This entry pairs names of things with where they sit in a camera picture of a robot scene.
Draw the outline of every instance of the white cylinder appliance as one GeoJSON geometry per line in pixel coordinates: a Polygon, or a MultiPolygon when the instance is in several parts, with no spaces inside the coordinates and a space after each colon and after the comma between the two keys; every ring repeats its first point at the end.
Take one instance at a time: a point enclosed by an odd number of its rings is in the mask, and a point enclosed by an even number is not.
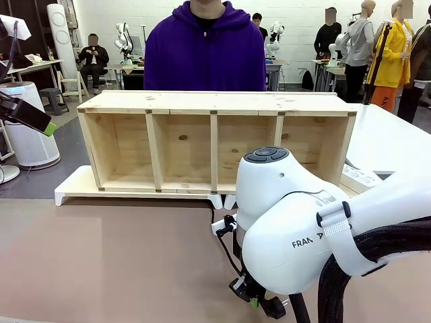
{"type": "Polygon", "coordinates": [[[46,8],[48,9],[49,24],[53,31],[57,55],[59,59],[64,60],[61,63],[63,77],[65,79],[76,79],[75,54],[73,53],[69,29],[67,28],[65,8],[58,4],[48,5],[46,8]]]}
{"type": "MultiPolygon", "coordinates": [[[[1,84],[0,91],[20,98],[45,112],[33,82],[1,84]]],[[[37,170],[55,165],[60,161],[60,153],[54,136],[47,137],[22,124],[9,121],[5,121],[5,128],[20,166],[37,170]]]]}

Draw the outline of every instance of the person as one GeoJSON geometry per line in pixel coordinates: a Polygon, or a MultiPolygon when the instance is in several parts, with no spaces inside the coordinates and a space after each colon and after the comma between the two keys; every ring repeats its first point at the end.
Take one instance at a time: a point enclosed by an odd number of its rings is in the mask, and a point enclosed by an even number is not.
{"type": "Polygon", "coordinates": [[[78,55],[81,61],[86,60],[86,64],[81,68],[80,72],[84,84],[88,87],[88,76],[93,78],[93,93],[98,95],[99,91],[99,77],[108,73],[106,66],[108,66],[109,56],[105,48],[99,46],[99,37],[96,34],[88,36],[88,45],[78,55]]]}
{"type": "Polygon", "coordinates": [[[322,59],[324,57],[330,57],[329,45],[334,44],[338,35],[341,34],[341,24],[338,22],[327,22],[325,25],[319,29],[317,32],[316,40],[314,41],[314,49],[316,50],[316,59],[322,59]]]}
{"type": "Polygon", "coordinates": [[[229,1],[185,1],[148,37],[144,88],[265,91],[262,34],[229,1]]]}
{"type": "Polygon", "coordinates": [[[354,103],[356,96],[364,83],[364,77],[368,69],[368,63],[372,57],[374,45],[374,31],[372,22],[368,20],[374,12],[376,3],[373,0],[365,0],[361,4],[361,16],[347,29],[341,41],[340,67],[345,65],[347,79],[346,102],[354,103]],[[352,39],[350,52],[347,53],[347,44],[352,39]]]}
{"type": "Polygon", "coordinates": [[[430,19],[413,37],[411,50],[411,80],[404,87],[399,103],[398,117],[413,123],[420,98],[427,84],[431,84],[431,5],[430,19]]]}
{"type": "Polygon", "coordinates": [[[391,24],[392,28],[389,31],[385,44],[383,44],[384,32],[380,33],[376,46],[376,54],[367,79],[367,84],[370,84],[376,68],[378,54],[382,46],[384,46],[382,61],[376,74],[376,81],[374,82],[375,90],[371,103],[389,112],[393,112],[394,110],[398,88],[410,82],[410,53],[413,30],[409,23],[405,21],[405,19],[409,18],[403,14],[409,11],[403,10],[403,6],[405,5],[406,9],[409,9],[407,6],[411,4],[408,1],[404,4],[404,1],[398,0],[392,5],[393,18],[387,22],[391,24]]]}
{"type": "Polygon", "coordinates": [[[255,25],[261,31],[262,37],[263,37],[263,41],[265,42],[265,39],[268,37],[268,31],[265,28],[261,27],[262,15],[260,13],[255,13],[253,15],[252,19],[253,19],[253,22],[255,23],[255,25]]]}

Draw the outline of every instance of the person in purple hoodie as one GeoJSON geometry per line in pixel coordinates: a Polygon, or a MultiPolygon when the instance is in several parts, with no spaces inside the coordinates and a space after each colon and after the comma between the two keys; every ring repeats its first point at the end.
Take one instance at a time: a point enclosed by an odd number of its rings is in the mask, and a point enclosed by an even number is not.
{"type": "Polygon", "coordinates": [[[148,90],[265,91],[262,34],[229,1],[186,1],[148,37],[144,83],[148,90]]]}

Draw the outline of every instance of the gray stool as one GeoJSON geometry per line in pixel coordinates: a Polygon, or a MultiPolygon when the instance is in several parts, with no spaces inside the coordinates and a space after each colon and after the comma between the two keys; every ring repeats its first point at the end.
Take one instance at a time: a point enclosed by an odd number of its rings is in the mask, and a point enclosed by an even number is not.
{"type": "Polygon", "coordinates": [[[51,110],[54,111],[54,114],[56,116],[62,115],[62,113],[64,113],[62,112],[62,110],[64,109],[67,109],[67,111],[69,111],[67,104],[60,108],[59,104],[57,103],[57,96],[61,96],[63,102],[65,101],[60,89],[42,89],[39,91],[39,95],[41,98],[48,98],[51,110]]]}

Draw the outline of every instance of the wooden box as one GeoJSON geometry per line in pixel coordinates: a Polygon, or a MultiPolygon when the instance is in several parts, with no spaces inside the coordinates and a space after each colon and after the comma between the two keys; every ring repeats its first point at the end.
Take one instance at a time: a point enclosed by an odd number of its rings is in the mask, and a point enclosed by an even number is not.
{"type": "Polygon", "coordinates": [[[283,92],[108,91],[78,112],[99,190],[167,194],[232,194],[265,145],[339,184],[356,116],[333,94],[283,92]]]}

